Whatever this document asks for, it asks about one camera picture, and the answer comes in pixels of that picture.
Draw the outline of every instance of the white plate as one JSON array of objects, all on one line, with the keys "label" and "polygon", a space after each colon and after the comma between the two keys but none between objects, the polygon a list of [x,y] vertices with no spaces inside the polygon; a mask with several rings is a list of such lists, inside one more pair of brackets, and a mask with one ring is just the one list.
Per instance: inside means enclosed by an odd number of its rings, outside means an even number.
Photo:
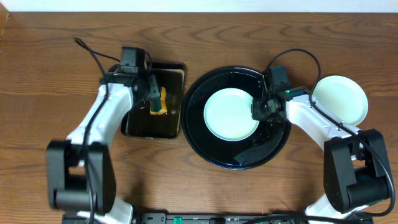
[{"label": "white plate", "polygon": [[207,128],[226,141],[249,137],[259,126],[259,121],[251,118],[252,100],[249,93],[237,88],[217,91],[207,100],[203,111]]},{"label": "white plate", "polygon": [[358,125],[368,113],[363,89],[349,78],[333,75],[319,81],[313,95],[318,102],[348,124]]}]

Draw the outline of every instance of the yellow object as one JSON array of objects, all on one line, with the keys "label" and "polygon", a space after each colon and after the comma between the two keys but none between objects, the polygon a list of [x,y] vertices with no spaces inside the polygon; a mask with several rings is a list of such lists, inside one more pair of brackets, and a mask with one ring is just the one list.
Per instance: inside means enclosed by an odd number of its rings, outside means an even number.
[{"label": "yellow object", "polygon": [[150,101],[150,115],[161,115],[167,112],[167,107],[166,107],[166,88],[162,87],[162,93],[160,94],[160,103],[162,105],[162,109],[158,112],[153,112],[152,111],[152,104],[153,102]]}]

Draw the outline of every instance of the wood grain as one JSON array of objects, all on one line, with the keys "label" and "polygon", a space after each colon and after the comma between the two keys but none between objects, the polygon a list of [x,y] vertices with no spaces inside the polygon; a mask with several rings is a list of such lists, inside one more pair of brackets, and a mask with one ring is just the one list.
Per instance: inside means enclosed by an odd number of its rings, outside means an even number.
[{"label": "wood grain", "polygon": [[[343,75],[364,88],[369,112],[359,127],[383,133],[398,179],[397,14],[13,12],[0,41],[0,223],[60,223],[62,212],[47,203],[45,148],[77,127],[100,77],[75,35],[116,57],[122,45],[134,45],[154,60],[183,62],[185,91],[214,68],[262,70],[283,50],[309,50],[324,77]],[[276,64],[287,67],[295,86],[313,85],[315,64],[308,57],[292,53]],[[297,127],[275,159],[251,170],[207,163],[182,132],[175,140],[116,133],[111,157],[118,197],[169,212],[301,210],[323,193],[323,153]],[[398,222],[397,209],[376,221]]]}]

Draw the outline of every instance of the white plastic part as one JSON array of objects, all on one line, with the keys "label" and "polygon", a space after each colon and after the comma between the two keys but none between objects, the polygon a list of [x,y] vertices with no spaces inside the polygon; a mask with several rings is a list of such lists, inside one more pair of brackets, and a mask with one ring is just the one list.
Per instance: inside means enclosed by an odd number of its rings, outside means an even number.
[{"label": "white plastic part", "polygon": [[259,126],[259,121],[251,118],[252,101],[249,93],[237,88],[217,91],[207,100],[203,111],[207,128],[226,141],[249,137]]},{"label": "white plastic part", "polygon": [[[338,219],[344,219],[345,217],[349,216],[352,214],[354,211],[359,211],[364,208],[368,207],[367,205],[364,205],[362,207],[355,208],[353,211],[348,212],[348,213],[340,213],[337,212],[330,204],[328,198],[326,197],[326,194],[323,194],[320,199],[317,200],[314,204],[308,206],[305,209],[305,214],[306,215],[311,215],[311,216],[319,216],[319,217],[329,217],[329,218],[338,218]],[[328,222],[317,222],[317,221],[309,221],[310,224],[327,224]]]},{"label": "white plastic part", "polygon": [[328,111],[351,125],[358,125],[368,113],[365,92],[347,77],[333,75],[323,78],[313,95]]},{"label": "white plastic part", "polygon": [[[348,128],[354,133],[358,133],[359,128],[346,124],[337,116],[329,112],[323,107],[317,99],[313,96],[312,100],[317,102],[317,106],[324,113],[330,116],[335,121],[344,123],[344,127]],[[287,119],[303,129],[323,150],[325,141],[331,140],[334,137],[347,138],[351,135],[338,128],[327,118],[322,116],[319,112],[311,107],[308,95],[296,96],[293,100],[286,102]]]},{"label": "white plastic part", "polygon": [[[108,100],[101,108],[95,118],[88,136],[87,144],[100,142],[111,146],[113,136],[119,127],[124,115],[132,108],[133,99],[130,87],[118,83],[109,83]],[[99,93],[93,106],[74,131],[72,131],[67,140],[72,140],[72,144],[82,144],[86,126],[101,104],[106,93],[105,85],[99,86]]]},{"label": "white plastic part", "polygon": [[[90,212],[80,211],[78,216],[88,218]],[[132,220],[132,206],[120,199],[116,199],[109,213],[105,215],[94,214],[94,219],[104,224],[130,224]]]}]

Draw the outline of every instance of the black plate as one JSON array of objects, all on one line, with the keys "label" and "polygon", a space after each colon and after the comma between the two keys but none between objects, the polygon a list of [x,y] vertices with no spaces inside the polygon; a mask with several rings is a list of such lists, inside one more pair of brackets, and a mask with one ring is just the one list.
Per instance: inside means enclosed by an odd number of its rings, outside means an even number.
[{"label": "black plate", "polygon": [[238,88],[260,97],[261,83],[261,72],[226,67],[207,73],[191,86],[182,103],[182,129],[191,147],[202,158],[227,169],[250,169],[265,164],[283,148],[291,124],[280,121],[282,119],[260,121],[253,134],[235,142],[216,137],[205,124],[203,110],[212,94],[224,88]]}]

